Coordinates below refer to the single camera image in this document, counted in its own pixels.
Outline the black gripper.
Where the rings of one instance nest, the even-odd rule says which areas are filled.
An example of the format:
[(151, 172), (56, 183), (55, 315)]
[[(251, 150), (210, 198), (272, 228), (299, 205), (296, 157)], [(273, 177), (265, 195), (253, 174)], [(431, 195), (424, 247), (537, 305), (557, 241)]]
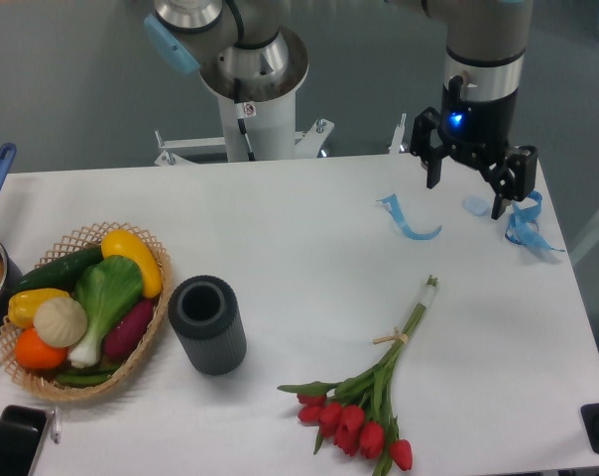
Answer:
[(426, 187), (440, 181), (449, 157), (480, 173), (494, 191), (491, 218), (499, 219), (509, 200), (522, 200), (535, 188), (537, 148), (513, 146), (509, 133), (517, 94), (493, 101), (468, 101), (442, 91), (441, 109), (429, 107), (414, 123), (410, 151), (426, 167)]

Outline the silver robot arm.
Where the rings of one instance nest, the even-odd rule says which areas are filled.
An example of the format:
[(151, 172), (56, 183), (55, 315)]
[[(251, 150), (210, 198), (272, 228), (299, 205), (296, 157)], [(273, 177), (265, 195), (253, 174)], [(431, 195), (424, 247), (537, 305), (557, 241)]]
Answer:
[[(445, 158), (478, 171), (501, 216), (534, 189), (537, 150), (509, 143), (533, 5), (529, 1), (412, 1), (445, 23), (439, 109), (413, 126), (411, 153), (434, 187)], [(296, 93), (308, 71), (306, 48), (280, 22), (275, 1), (158, 1), (144, 27), (174, 69), (198, 72), (216, 95), (232, 162), (296, 156)]]

